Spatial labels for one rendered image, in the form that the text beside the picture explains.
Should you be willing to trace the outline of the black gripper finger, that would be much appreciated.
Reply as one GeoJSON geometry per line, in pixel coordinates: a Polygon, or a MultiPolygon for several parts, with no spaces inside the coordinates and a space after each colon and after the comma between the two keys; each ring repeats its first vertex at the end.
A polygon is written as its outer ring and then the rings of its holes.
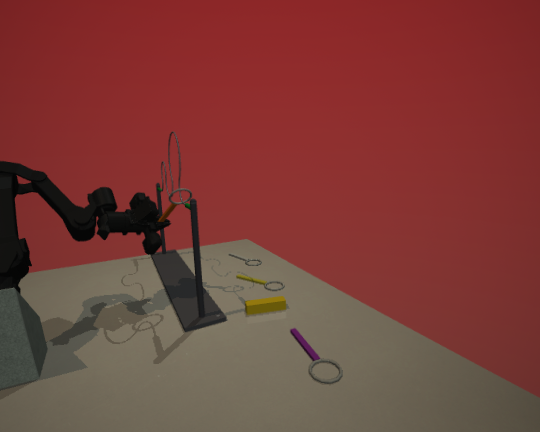
{"type": "Polygon", "coordinates": [[[156,220],[154,220],[153,222],[154,222],[154,225],[156,227],[156,230],[154,232],[157,232],[157,231],[159,231],[161,229],[164,229],[164,228],[171,225],[170,222],[157,222],[156,220]]]}
{"type": "MultiPolygon", "coordinates": [[[[156,216],[153,218],[153,220],[151,220],[150,222],[153,222],[154,220],[158,221],[160,219],[160,216],[156,216]]],[[[171,222],[170,220],[166,219],[164,222],[171,222]]]]}

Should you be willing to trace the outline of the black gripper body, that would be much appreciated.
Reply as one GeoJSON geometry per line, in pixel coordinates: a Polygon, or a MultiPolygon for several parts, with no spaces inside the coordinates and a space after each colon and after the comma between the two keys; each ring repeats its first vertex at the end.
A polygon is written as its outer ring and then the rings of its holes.
{"type": "MultiPolygon", "coordinates": [[[[130,200],[129,202],[131,209],[136,208],[137,202],[135,198],[137,196],[145,196],[145,194],[137,193],[134,195],[132,200],[130,200]]],[[[148,255],[155,254],[157,252],[157,249],[162,245],[162,241],[160,235],[154,232],[156,230],[154,222],[149,222],[150,226],[148,228],[139,227],[137,225],[134,225],[134,223],[132,222],[132,219],[135,219],[135,215],[131,214],[130,209],[126,209],[126,211],[123,213],[125,215],[126,225],[124,231],[122,231],[122,234],[127,235],[128,232],[132,232],[139,235],[141,233],[144,233],[145,239],[142,241],[142,245],[145,253],[148,255]]]]}

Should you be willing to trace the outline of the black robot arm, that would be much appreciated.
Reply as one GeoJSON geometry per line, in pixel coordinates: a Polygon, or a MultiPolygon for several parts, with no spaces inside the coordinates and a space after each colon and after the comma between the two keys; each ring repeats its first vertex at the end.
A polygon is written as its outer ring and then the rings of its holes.
{"type": "MultiPolygon", "coordinates": [[[[78,207],[56,187],[48,176],[20,163],[0,161],[0,290],[15,288],[20,293],[19,282],[32,266],[26,239],[18,236],[15,197],[30,192],[39,195],[60,215],[71,237],[77,242],[85,242],[96,234],[106,240],[110,232],[122,232],[126,219],[123,212],[116,212],[118,206],[109,187],[100,187],[88,194],[87,207],[78,207]],[[31,183],[18,183],[17,175],[31,183]]],[[[148,228],[150,221],[159,214],[154,201],[149,196],[137,196],[134,225],[148,228]]]]}

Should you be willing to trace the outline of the yellow rectangular block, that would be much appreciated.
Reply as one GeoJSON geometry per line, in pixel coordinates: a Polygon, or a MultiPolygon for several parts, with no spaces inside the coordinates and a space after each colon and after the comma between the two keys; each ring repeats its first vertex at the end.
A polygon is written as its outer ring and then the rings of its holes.
{"type": "Polygon", "coordinates": [[[261,314],[286,310],[284,296],[245,301],[246,314],[261,314]]]}

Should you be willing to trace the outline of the grey ring with purple handle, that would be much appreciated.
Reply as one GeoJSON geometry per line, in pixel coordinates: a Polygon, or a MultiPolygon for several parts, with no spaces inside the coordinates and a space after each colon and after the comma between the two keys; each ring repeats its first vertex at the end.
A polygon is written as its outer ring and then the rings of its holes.
{"type": "Polygon", "coordinates": [[[316,352],[313,350],[313,348],[309,345],[309,343],[307,343],[305,341],[305,339],[301,336],[301,334],[294,328],[294,329],[291,329],[291,333],[293,335],[293,337],[296,339],[296,341],[299,343],[299,345],[302,346],[302,348],[305,350],[305,352],[311,357],[312,359],[312,363],[311,365],[309,366],[309,369],[308,369],[308,372],[309,374],[312,376],[313,379],[315,379],[316,381],[320,381],[320,382],[323,382],[323,383],[333,383],[333,382],[336,382],[338,381],[341,376],[342,376],[342,368],[334,361],[334,360],[329,360],[329,359],[320,359],[320,357],[316,354],[316,352]],[[339,369],[339,375],[335,378],[332,378],[332,379],[320,379],[318,377],[316,377],[314,375],[314,373],[312,373],[312,366],[316,363],[320,363],[320,362],[330,362],[332,364],[334,364],[338,369],[339,369]]]}

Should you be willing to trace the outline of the orange handle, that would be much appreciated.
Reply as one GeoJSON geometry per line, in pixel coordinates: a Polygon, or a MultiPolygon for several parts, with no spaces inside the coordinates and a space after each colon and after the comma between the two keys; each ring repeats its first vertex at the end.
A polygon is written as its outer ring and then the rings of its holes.
{"type": "Polygon", "coordinates": [[[179,188],[179,189],[173,190],[173,192],[169,195],[169,200],[172,202],[172,204],[169,206],[169,208],[164,212],[164,214],[160,217],[160,219],[157,222],[164,222],[167,219],[167,217],[171,214],[172,210],[177,206],[177,204],[183,204],[182,202],[173,202],[171,199],[171,196],[173,195],[173,193],[180,190],[185,190],[190,193],[190,197],[187,200],[183,201],[184,203],[188,202],[192,198],[192,192],[189,189],[179,188]]]}

